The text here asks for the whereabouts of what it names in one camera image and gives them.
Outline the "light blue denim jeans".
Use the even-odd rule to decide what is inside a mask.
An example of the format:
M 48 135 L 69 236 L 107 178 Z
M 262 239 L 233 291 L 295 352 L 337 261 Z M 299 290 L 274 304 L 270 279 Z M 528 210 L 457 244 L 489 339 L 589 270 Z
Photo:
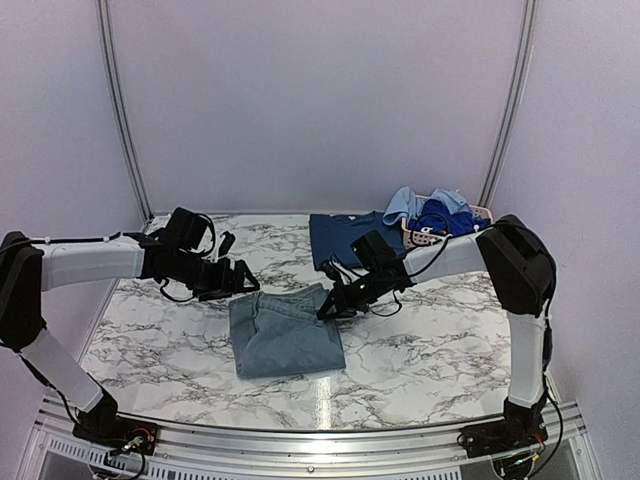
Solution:
M 317 312 L 328 291 L 316 283 L 304 289 L 262 291 L 229 303 L 229 334 L 236 374 L 259 379 L 342 370 L 346 367 L 337 324 Z

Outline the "dark blue t-shirt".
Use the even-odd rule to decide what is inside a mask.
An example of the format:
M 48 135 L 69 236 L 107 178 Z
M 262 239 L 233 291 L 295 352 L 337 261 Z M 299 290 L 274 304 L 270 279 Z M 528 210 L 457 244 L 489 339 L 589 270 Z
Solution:
M 361 236 L 376 230 L 396 254 L 404 252 L 403 233 L 399 226 L 383 223 L 383 213 L 371 211 L 367 214 L 310 214 L 309 237 L 315 271 L 334 256 L 349 268 L 360 266 L 350 245 Z

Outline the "pink plastic laundry basket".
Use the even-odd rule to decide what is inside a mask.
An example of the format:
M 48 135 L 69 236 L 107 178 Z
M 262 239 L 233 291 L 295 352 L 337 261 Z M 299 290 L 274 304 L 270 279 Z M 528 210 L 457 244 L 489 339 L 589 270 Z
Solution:
M 472 210 L 474 214 L 479 215 L 480 217 L 483 217 L 483 218 L 489 218 L 493 223 L 493 215 L 489 209 L 486 209 L 483 207 L 477 207 L 477 206 L 467 206 L 466 208 L 463 208 L 463 209 Z M 403 243 L 407 250 L 418 247 L 418 246 L 431 246 L 443 241 L 447 236 L 453 237 L 450 234 L 436 235 L 436 234 L 428 233 L 427 231 L 425 231 L 424 233 L 421 233 L 421 232 L 410 230 L 408 225 L 409 221 L 405 219 L 401 220 L 401 229 L 403 232 Z

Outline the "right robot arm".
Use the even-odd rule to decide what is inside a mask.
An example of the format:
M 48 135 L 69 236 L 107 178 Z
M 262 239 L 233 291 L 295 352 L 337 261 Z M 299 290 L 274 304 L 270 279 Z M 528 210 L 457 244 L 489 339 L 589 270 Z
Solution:
M 447 235 L 435 246 L 403 254 L 394 253 L 377 232 L 360 237 L 351 249 L 366 273 L 344 283 L 335 268 L 325 266 L 333 287 L 317 312 L 320 320 L 366 313 L 381 296 L 431 280 L 477 271 L 489 275 L 511 338 L 511 379 L 495 438 L 506 448 L 519 446 L 541 422 L 553 352 L 550 313 L 557 267 L 540 238 L 516 216 L 506 215 L 478 232 Z

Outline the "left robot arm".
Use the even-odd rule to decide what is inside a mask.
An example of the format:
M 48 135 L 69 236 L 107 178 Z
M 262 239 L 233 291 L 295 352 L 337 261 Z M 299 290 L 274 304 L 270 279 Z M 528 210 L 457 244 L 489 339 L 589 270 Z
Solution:
M 216 239 L 204 214 L 178 207 L 167 223 L 150 232 L 121 232 L 88 238 L 33 238 L 9 232 L 1 243 L 1 345 L 66 406 L 75 435 L 116 445 L 150 428 L 124 419 L 113 396 L 86 372 L 69 341 L 46 321 L 49 307 L 63 311 L 57 291 L 74 302 L 77 287 L 119 280 L 151 280 L 166 296 L 169 283 L 184 286 L 188 301 L 206 302 L 256 292 L 260 283 L 242 260 L 231 260 L 233 234 Z

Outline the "light blue cloth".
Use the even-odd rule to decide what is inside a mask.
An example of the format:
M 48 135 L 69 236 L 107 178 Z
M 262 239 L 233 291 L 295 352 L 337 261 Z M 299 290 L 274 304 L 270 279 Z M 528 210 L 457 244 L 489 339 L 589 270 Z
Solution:
M 389 201 L 382 222 L 385 226 L 393 226 L 402 219 L 415 220 L 422 213 L 423 206 L 424 199 L 418 196 L 411 187 L 402 187 L 395 192 Z

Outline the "royal blue printed garment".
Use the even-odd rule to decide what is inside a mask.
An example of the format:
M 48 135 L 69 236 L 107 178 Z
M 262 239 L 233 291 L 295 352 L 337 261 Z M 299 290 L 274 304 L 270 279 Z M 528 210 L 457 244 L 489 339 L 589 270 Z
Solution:
M 476 230 L 483 230 L 491 225 L 489 218 L 483 218 L 473 213 L 472 210 L 451 213 L 449 208 L 440 200 L 428 199 L 425 201 L 421 213 L 408 223 L 409 229 L 424 233 L 427 231 L 436 235 L 450 234 L 459 237 Z

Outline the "left aluminium corner post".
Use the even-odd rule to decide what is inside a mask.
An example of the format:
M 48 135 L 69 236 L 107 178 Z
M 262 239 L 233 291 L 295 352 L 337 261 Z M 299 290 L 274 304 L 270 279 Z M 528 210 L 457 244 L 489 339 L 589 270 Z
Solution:
M 148 224 L 154 218 L 154 214 L 128 118 L 117 59 L 111 6 L 110 2 L 106 0 L 96 0 L 95 6 L 107 88 L 114 113 L 116 130 L 137 209 L 143 221 Z

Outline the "aluminium corner post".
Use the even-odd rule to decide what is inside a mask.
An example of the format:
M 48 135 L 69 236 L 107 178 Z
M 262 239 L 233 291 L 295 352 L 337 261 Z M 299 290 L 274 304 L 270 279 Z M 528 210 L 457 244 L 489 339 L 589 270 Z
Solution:
M 128 118 L 117 59 L 111 6 L 110 2 L 106 0 L 96 0 L 95 6 L 107 88 L 114 113 L 116 130 L 137 209 L 143 221 L 148 224 L 154 218 L 154 214 Z
M 503 109 L 499 129 L 491 152 L 485 180 L 479 196 L 479 204 L 488 207 L 495 195 L 499 176 L 504 167 L 510 137 L 514 128 L 518 109 L 521 104 L 526 86 L 527 74 L 531 59 L 531 52 L 535 36 L 538 14 L 538 1 L 526 0 L 523 3 L 523 13 L 516 47 L 515 60 L 511 79 L 507 90 L 507 97 Z

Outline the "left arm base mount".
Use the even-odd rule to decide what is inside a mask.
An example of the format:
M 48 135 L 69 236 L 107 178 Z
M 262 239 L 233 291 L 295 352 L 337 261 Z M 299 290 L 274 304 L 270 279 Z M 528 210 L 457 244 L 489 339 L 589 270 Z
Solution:
M 154 453 L 159 425 L 123 417 L 113 411 L 80 412 L 73 428 L 77 438 L 109 447 L 113 454 Z

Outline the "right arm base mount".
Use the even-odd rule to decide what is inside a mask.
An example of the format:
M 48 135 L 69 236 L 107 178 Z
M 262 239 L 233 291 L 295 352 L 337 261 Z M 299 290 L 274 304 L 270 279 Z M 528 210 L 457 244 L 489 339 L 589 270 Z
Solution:
M 514 449 L 541 446 L 548 439 L 546 424 L 538 419 L 525 427 L 520 417 L 467 425 L 457 437 L 469 458 L 495 455 Z

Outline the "right aluminium corner post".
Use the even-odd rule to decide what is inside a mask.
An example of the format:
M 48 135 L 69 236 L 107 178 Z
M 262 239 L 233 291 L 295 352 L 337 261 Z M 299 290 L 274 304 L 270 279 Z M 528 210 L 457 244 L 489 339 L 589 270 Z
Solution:
M 526 86 L 527 74 L 531 59 L 531 52 L 535 36 L 538 14 L 538 1 L 526 0 L 523 3 L 523 13 L 516 47 L 515 60 L 511 79 L 507 90 L 507 97 L 503 109 L 499 129 L 491 152 L 485 180 L 479 196 L 479 204 L 488 207 L 495 195 L 499 176 L 504 167 L 510 137 L 514 128 L 518 109 L 521 104 Z

